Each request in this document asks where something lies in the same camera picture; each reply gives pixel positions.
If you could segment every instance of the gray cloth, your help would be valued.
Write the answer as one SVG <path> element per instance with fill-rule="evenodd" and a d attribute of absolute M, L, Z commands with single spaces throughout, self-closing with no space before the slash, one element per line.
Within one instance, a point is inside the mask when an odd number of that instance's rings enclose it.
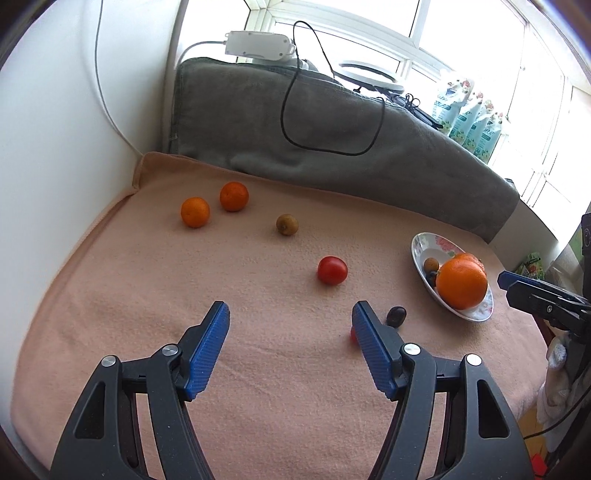
<path fill-rule="evenodd" d="M 283 136 L 281 103 L 295 70 L 190 59 L 178 70 L 170 153 L 230 170 L 363 197 L 449 223 L 490 242 L 519 194 L 489 167 L 395 105 L 375 145 L 347 157 L 298 148 Z M 327 77 L 301 72 L 285 129 L 296 142 L 361 151 L 382 104 Z"/>

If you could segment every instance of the white device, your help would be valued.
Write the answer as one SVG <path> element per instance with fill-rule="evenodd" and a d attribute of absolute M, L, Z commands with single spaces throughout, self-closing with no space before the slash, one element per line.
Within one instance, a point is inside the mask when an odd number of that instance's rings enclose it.
<path fill-rule="evenodd" d="M 231 31 L 226 34 L 226 55 L 268 61 L 289 61 L 296 46 L 285 35 L 270 32 Z"/>
<path fill-rule="evenodd" d="M 373 73 L 374 77 L 366 77 L 357 72 L 352 72 L 347 68 L 364 70 Z M 395 93 L 402 93 L 404 91 L 404 86 L 400 83 L 400 79 L 395 73 L 365 61 L 341 61 L 338 66 L 333 68 L 333 71 L 337 77 L 341 77 L 343 80 L 347 80 L 348 82 L 354 83 L 360 87 L 365 87 L 369 90 L 373 90 L 373 87 L 379 87 Z"/>

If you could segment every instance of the window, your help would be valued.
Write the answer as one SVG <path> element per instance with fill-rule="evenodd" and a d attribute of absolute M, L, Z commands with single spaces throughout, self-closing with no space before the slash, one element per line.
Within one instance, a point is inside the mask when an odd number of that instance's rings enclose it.
<path fill-rule="evenodd" d="M 250 9 L 243 0 L 191 0 L 183 18 L 176 61 L 184 49 L 193 43 L 208 40 L 224 41 L 226 33 L 230 30 L 244 30 L 249 14 Z M 225 54 L 223 45 L 198 45 L 185 54 L 184 60 L 192 57 L 236 61 L 236 57 Z"/>
<path fill-rule="evenodd" d="M 437 97 L 437 82 L 431 77 L 419 72 L 416 69 L 411 69 L 404 82 L 405 91 L 418 98 L 427 113 L 431 113 L 429 106 L 435 102 Z"/>
<path fill-rule="evenodd" d="M 507 112 L 524 28 L 524 20 L 500 0 L 434 0 L 419 46 L 471 77 L 497 111 Z"/>
<path fill-rule="evenodd" d="M 293 35 L 293 26 L 285 23 L 276 23 L 273 27 L 273 32 L 282 33 L 288 37 Z M 317 32 L 318 38 L 322 43 L 322 48 L 326 52 L 327 57 L 332 65 L 337 65 L 343 60 L 359 60 L 363 59 L 374 65 L 379 65 L 390 72 L 396 72 L 400 62 L 383 53 L 364 47 L 358 43 L 344 38 L 330 35 L 321 31 Z M 306 26 L 297 26 L 295 28 L 295 42 L 297 43 L 298 54 L 300 58 L 310 60 L 320 73 L 331 75 L 330 69 L 320 45 L 314 36 L 314 32 Z M 372 75 L 371 72 L 358 72 L 364 76 Z"/>
<path fill-rule="evenodd" d="M 552 55 L 533 33 L 526 36 L 515 99 L 507 112 L 508 138 L 522 155 L 541 159 L 560 110 L 564 77 Z"/>
<path fill-rule="evenodd" d="M 578 225 L 589 206 L 591 162 L 584 139 L 591 125 L 591 95 L 573 87 L 570 101 L 560 121 L 554 158 L 547 155 L 543 172 L 532 194 L 532 208 L 555 232 L 559 240 L 568 240 L 572 225 Z"/>
<path fill-rule="evenodd" d="M 402 35 L 410 36 L 418 0 L 311 0 L 312 3 L 344 10 Z"/>
<path fill-rule="evenodd" d="M 519 195 L 523 197 L 536 173 L 536 165 L 527 159 L 507 138 L 503 143 L 499 140 L 489 166 L 504 179 L 513 180 Z"/>

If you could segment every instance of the red tomato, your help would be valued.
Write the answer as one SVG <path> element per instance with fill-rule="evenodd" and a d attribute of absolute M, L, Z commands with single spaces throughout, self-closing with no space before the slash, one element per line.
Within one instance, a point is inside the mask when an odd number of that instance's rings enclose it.
<path fill-rule="evenodd" d="M 354 345 L 358 345 L 357 335 L 355 334 L 355 327 L 353 325 L 351 325 L 351 331 L 349 332 L 349 336 L 351 339 L 351 343 L 353 343 Z"/>
<path fill-rule="evenodd" d="M 338 257 L 324 257 L 318 264 L 318 278 L 327 285 L 343 283 L 347 273 L 347 264 Z"/>

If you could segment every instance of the white cable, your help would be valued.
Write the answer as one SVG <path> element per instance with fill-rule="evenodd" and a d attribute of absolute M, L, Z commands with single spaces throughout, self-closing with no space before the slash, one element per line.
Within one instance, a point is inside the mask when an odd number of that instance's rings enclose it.
<path fill-rule="evenodd" d="M 104 4 L 104 2 L 105 2 L 105 0 L 100 0 L 99 21 L 96 24 L 96 37 L 95 37 L 95 76 L 96 76 L 96 85 L 97 85 L 97 87 L 99 89 L 100 101 L 103 104 L 103 109 L 105 111 L 105 115 L 109 119 L 109 122 L 111 122 L 111 126 L 113 127 L 113 129 L 123 139 L 123 141 L 129 145 L 129 147 L 136 153 L 137 156 L 143 157 L 144 154 L 142 152 L 140 152 L 137 148 L 135 148 L 129 140 L 127 140 L 127 138 L 125 137 L 125 135 L 121 132 L 121 130 L 119 130 L 119 128 L 115 124 L 115 121 L 111 117 L 111 114 L 109 113 L 109 109 L 107 108 L 107 104 L 105 102 L 105 97 L 103 96 L 103 89 L 100 86 L 99 63 L 98 63 L 97 57 L 98 57 L 98 49 L 99 49 L 100 22 L 101 22 L 101 20 L 103 18 L 103 4 Z"/>
<path fill-rule="evenodd" d="M 217 44 L 217 45 L 225 45 L 225 44 L 226 44 L 226 42 L 225 42 L 225 41 L 206 40 L 206 41 L 198 41 L 197 43 L 194 43 L 194 44 L 192 44 L 192 45 L 189 45 L 189 46 L 188 46 L 187 48 L 185 48 L 185 49 L 183 50 L 183 52 L 181 53 L 181 56 L 178 58 L 177 65 L 176 65 L 176 67 L 174 68 L 174 70 L 177 70 L 177 69 L 178 69 L 178 66 L 179 66 L 179 65 L 181 65 L 181 62 L 183 61 L 183 58 L 184 58 L 185 54 L 186 54 L 186 53 L 187 53 L 189 50 L 191 50 L 191 48 L 193 48 L 193 47 L 196 47 L 197 45 L 204 45 L 204 44 L 206 44 L 206 43 L 209 43 L 209 44 Z"/>

